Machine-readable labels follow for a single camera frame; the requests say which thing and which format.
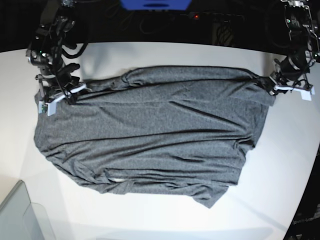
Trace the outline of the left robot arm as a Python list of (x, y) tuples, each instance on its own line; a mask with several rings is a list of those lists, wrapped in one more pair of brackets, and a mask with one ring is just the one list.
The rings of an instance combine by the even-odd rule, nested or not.
[(269, 31), (269, 20), (273, 9), (281, 4), (283, 18), (289, 43), (297, 40), (298, 46), (283, 60), (273, 60), (273, 72), (269, 75), (266, 91), (271, 96), (280, 93), (299, 92), (301, 99), (311, 101), (315, 94), (315, 87), (309, 83), (307, 74), (320, 60), (320, 29), (319, 20), (313, 18), (308, 0), (274, 0), (264, 14), (264, 30), (268, 41), (277, 48), (285, 49), (289, 45), (274, 42)]

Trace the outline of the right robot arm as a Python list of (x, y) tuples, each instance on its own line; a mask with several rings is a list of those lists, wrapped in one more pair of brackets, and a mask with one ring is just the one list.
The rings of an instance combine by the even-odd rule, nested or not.
[(89, 41), (85, 40), (76, 54), (69, 54), (66, 48), (75, 50), (77, 44), (69, 42), (67, 33), (77, 21), (77, 0), (49, 0), (40, 16), (39, 25), (26, 50), (28, 62), (39, 70), (35, 80), (39, 84), (41, 100), (46, 104), (53, 103), (58, 97), (64, 97), (70, 105), (77, 101), (74, 92), (81, 86), (79, 77), (72, 73), (80, 68), (78, 63), (65, 64), (80, 57)]

